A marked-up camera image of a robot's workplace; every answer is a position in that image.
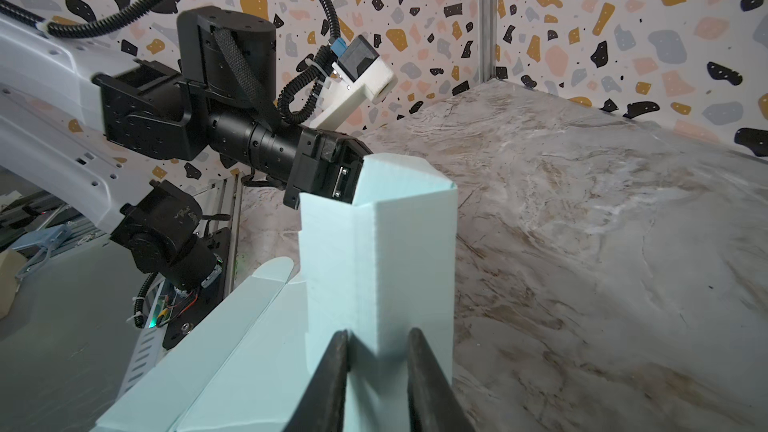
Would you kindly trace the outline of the mint paper box sheet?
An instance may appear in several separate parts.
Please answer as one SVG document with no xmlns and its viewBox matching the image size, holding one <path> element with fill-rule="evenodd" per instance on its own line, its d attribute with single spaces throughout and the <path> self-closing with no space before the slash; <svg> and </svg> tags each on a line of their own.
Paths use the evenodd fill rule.
<svg viewBox="0 0 768 432">
<path fill-rule="evenodd" d="M 458 191 L 426 160 L 367 156 L 351 203 L 303 194 L 297 259 L 259 267 L 96 422 L 99 431 L 281 431 L 349 336 L 348 431 L 406 431 L 407 343 L 453 376 Z"/>
</svg>

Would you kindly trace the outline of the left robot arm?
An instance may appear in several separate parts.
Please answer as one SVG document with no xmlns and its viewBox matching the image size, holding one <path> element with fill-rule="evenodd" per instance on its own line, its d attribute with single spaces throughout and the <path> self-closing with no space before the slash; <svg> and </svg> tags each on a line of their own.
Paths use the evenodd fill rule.
<svg viewBox="0 0 768 432">
<path fill-rule="evenodd" d="M 217 7 L 179 17 L 178 68 L 88 40 L 59 39 L 12 19 L 1 23 L 1 164 L 81 212 L 99 229 L 169 213 L 198 221 L 189 192 L 131 169 L 35 108 L 42 101 L 112 144 L 158 162 L 212 149 L 279 187 L 297 207 L 315 195 L 352 202 L 367 147 L 317 130 L 275 105 L 275 26 Z"/>
</svg>

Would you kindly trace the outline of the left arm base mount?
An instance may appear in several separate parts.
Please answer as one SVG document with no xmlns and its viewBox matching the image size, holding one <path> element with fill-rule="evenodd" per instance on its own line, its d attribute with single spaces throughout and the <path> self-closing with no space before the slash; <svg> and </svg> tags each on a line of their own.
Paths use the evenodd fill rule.
<svg viewBox="0 0 768 432">
<path fill-rule="evenodd" d="M 206 214 L 169 181 L 126 204 L 110 240 L 130 251 L 148 276 L 134 301 L 134 325 L 165 330 L 162 347 L 176 347 L 225 298 L 232 249 L 230 213 Z"/>
</svg>

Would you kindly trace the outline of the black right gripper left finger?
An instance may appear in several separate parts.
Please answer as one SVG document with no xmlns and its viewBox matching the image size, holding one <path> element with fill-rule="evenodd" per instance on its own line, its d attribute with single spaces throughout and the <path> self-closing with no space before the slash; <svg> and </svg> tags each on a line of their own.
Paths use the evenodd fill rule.
<svg viewBox="0 0 768 432">
<path fill-rule="evenodd" d="M 343 430 L 350 370 L 348 344 L 347 331 L 333 334 L 284 432 Z"/>
</svg>

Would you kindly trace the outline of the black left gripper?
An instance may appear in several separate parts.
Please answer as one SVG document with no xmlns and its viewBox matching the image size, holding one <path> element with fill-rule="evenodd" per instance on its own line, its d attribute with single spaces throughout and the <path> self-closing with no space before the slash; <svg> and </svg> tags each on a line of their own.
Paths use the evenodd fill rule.
<svg viewBox="0 0 768 432">
<path fill-rule="evenodd" d="M 303 128 L 283 196 L 293 209 L 306 193 L 351 203 L 371 149 L 357 138 L 337 132 Z"/>
</svg>

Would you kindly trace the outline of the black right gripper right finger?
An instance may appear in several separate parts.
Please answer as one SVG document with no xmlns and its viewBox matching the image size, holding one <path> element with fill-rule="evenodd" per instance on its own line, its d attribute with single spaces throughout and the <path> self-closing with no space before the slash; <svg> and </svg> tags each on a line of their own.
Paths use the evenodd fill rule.
<svg viewBox="0 0 768 432">
<path fill-rule="evenodd" d="M 473 431 L 424 333 L 407 342 L 407 395 L 411 431 Z"/>
</svg>

